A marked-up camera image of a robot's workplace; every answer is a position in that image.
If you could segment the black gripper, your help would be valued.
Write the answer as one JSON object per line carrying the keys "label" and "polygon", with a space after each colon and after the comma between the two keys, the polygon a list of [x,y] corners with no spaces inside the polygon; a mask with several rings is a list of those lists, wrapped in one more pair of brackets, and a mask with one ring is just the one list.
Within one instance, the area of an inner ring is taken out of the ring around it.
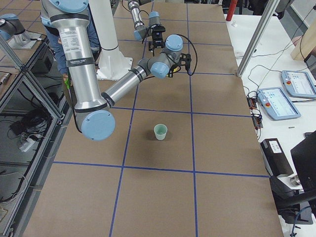
{"label": "black gripper", "polygon": [[173,69],[175,69],[175,68],[177,68],[177,67],[182,68],[182,63],[181,63],[180,61],[177,62],[177,63],[175,63],[175,64],[173,64],[173,65],[171,66],[171,68],[170,68],[170,70],[169,70],[169,76],[170,76],[170,77],[174,76],[174,74],[172,73],[172,71],[173,71]]}
{"label": "black gripper", "polygon": [[152,33],[152,40],[149,42],[149,51],[154,52],[156,48],[164,48],[164,46],[162,33]]}

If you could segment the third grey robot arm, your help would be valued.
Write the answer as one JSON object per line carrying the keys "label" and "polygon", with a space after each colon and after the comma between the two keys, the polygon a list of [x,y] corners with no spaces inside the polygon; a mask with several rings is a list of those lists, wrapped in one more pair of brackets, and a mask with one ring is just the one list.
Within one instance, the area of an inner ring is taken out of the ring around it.
{"label": "third grey robot arm", "polygon": [[8,13],[0,16],[0,35],[5,41],[8,41],[12,49],[30,50],[37,41],[43,41],[49,47],[41,36],[41,33],[28,32],[17,15]]}

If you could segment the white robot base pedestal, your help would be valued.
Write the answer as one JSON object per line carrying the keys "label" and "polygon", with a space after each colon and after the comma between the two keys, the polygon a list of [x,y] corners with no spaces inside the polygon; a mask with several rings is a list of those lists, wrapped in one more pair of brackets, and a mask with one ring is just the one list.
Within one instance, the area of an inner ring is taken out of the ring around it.
{"label": "white robot base pedestal", "polygon": [[133,59],[119,49],[110,1],[90,0],[89,7],[101,47],[97,78],[118,80],[131,69]]}

